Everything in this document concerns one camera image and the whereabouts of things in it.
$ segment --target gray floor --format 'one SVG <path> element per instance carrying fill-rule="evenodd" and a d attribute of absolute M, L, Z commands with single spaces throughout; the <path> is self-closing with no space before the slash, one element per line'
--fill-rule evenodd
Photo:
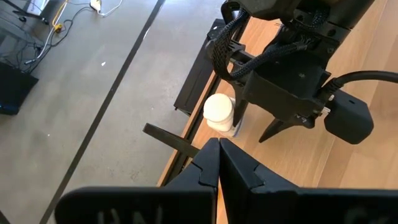
<path fill-rule="evenodd" d="M 172 105 L 222 2 L 166 0 L 65 192 L 155 185 L 172 150 L 141 130 L 149 122 L 182 131 L 188 118 Z M 0 210 L 11 223 L 41 219 L 155 4 L 125 0 L 104 19 L 79 15 L 35 71 L 22 111 L 0 116 Z"/>

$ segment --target yellow cable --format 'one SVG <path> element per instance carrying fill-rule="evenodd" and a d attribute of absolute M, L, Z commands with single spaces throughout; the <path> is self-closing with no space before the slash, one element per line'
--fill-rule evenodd
<path fill-rule="evenodd" d="M 60 6 L 60 8 L 58 9 L 58 12 L 56 13 L 56 15 L 54 16 L 54 19 L 52 20 L 52 27 L 54 28 L 54 29 L 56 29 L 56 26 L 58 25 L 58 24 L 55 24 L 55 21 L 58 19 L 58 17 L 60 16 L 60 12 L 61 12 L 61 10 L 66 6 L 66 3 L 68 3 L 68 0 L 65 0 L 63 3 L 62 3 L 62 5 Z"/>

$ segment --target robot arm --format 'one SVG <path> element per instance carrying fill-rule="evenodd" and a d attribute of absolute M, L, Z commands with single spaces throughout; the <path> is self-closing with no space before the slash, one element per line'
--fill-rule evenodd
<path fill-rule="evenodd" d="M 231 0 L 221 12 L 226 22 L 208 51 L 215 73 L 232 85 L 237 99 L 234 124 L 248 105 L 260 106 L 275 120 L 260 142 L 291 126 L 313 128 L 322 114 L 326 129 L 358 144 L 373 130 L 368 106 L 340 90 L 348 82 L 384 80 L 398 82 L 391 72 L 355 72 L 332 78 L 326 71 L 331 56 L 343 43 L 374 0 Z M 233 11 L 239 10 L 238 16 Z M 262 54 L 253 56 L 233 40 L 250 17 L 280 19 L 283 26 Z M 233 72 L 227 62 L 234 63 Z"/>

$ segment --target wooden table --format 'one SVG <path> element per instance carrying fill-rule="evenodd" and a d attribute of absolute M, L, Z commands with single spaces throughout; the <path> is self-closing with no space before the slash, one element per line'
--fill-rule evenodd
<path fill-rule="evenodd" d="M 398 1 L 376 0 L 328 64 L 333 76 L 357 70 L 398 72 Z M 262 52 L 275 36 L 278 21 L 251 19 L 241 38 L 252 55 Z M 205 92 L 214 83 L 212 74 L 183 135 L 192 127 Z M 273 117 L 258 106 L 248 106 L 238 137 L 231 139 L 274 172 L 302 187 L 346 187 L 398 189 L 398 86 L 365 81 L 345 86 L 345 91 L 368 103 L 374 119 L 374 131 L 359 145 L 350 145 L 328 133 L 322 118 L 313 129 L 294 127 L 259 144 L 264 128 Z M 224 81 L 217 93 L 234 96 Z M 222 137 L 200 121 L 192 145 L 201 148 L 211 137 Z M 159 183 L 172 165 L 170 158 Z M 227 223 L 220 191 L 218 223 Z"/>

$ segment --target white lid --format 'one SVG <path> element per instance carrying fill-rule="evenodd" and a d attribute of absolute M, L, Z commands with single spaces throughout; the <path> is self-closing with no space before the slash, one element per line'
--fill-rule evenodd
<path fill-rule="evenodd" d="M 211 95 L 203 107 L 203 116 L 213 122 L 227 119 L 233 112 L 231 99 L 222 93 Z"/>

